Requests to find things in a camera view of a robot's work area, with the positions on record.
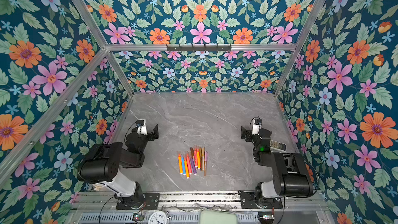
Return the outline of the pink red highlighter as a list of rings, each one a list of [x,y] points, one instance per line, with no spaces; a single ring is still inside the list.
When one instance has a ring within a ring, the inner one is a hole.
[[[190,175],[192,174],[192,169],[191,169],[191,163],[190,163],[191,162],[190,155],[188,152],[186,152],[186,154],[185,154],[185,160],[186,160],[187,170],[189,173],[189,176],[187,176],[187,177],[190,177]]]

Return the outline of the purple highlighter pen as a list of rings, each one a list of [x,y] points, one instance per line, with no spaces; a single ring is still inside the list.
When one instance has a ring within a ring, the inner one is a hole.
[[[197,175],[197,169],[195,167],[194,158],[192,156],[190,156],[189,159],[190,159],[190,166],[191,166],[192,173],[193,173],[193,175]]]

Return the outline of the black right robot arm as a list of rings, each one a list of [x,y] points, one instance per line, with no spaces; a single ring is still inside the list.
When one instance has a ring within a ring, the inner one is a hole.
[[[241,127],[241,139],[252,143],[254,161],[270,168],[272,179],[258,183],[254,193],[240,191],[243,208],[252,204],[258,208],[275,207],[283,197],[309,198],[316,190],[300,153],[286,153],[286,145],[271,139],[272,132],[258,127],[247,130]]]

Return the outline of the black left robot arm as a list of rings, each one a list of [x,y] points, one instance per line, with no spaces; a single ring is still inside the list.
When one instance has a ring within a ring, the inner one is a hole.
[[[160,194],[143,193],[140,184],[121,172],[141,168],[145,161],[148,142],[159,138],[159,126],[146,130],[144,120],[125,136],[124,143],[96,144],[84,156],[77,169],[79,181],[100,185],[114,192],[117,210],[157,209]]]

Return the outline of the blue highlighter pen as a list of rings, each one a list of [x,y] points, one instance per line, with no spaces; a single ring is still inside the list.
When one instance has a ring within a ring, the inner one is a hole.
[[[181,161],[182,174],[184,176],[186,176],[186,168],[185,168],[185,164],[184,164],[184,157],[182,155],[180,156],[180,161]]]

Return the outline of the white remote control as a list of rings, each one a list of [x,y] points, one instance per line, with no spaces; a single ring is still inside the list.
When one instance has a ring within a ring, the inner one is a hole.
[[[269,144],[272,151],[277,151],[277,152],[287,151],[287,145],[285,143],[271,140]]]

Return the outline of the orange highlighter far left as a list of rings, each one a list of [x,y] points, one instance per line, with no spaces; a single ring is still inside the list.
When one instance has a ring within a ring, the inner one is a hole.
[[[178,155],[179,173],[183,175],[184,174],[184,170],[183,170],[183,166],[182,166],[182,156],[181,156],[180,151],[177,152],[177,155]]]

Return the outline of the orange highlighter right group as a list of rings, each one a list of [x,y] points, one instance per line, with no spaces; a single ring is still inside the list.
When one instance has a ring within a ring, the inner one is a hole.
[[[198,146],[195,148],[195,152],[196,152],[197,168],[200,170],[201,169],[201,154],[200,154],[200,148]]]

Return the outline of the white alarm clock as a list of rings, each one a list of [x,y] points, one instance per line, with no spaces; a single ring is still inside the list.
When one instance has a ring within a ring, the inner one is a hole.
[[[168,223],[169,223],[169,217],[166,212],[155,211],[150,215],[147,224],[168,224]]]

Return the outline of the pale green box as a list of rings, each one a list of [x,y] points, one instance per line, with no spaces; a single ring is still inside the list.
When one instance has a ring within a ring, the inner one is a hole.
[[[203,210],[199,215],[199,224],[238,224],[238,218],[233,213]]]

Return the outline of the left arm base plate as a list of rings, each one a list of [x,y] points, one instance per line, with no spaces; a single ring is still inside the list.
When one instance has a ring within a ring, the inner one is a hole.
[[[144,193],[130,197],[116,197],[118,200],[117,210],[154,210],[160,202],[159,193]]]

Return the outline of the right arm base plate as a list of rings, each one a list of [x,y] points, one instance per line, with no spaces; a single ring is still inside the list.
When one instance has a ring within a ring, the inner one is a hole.
[[[283,203],[275,198],[263,198],[260,193],[238,191],[242,209],[282,209]]]

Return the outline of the black hook rail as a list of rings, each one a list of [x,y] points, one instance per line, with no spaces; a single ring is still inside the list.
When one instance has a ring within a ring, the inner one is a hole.
[[[203,45],[166,45],[167,51],[186,51],[186,52],[196,52],[196,51],[208,51],[208,52],[218,52],[218,51],[232,51],[231,45],[219,45],[219,44],[203,44]]]

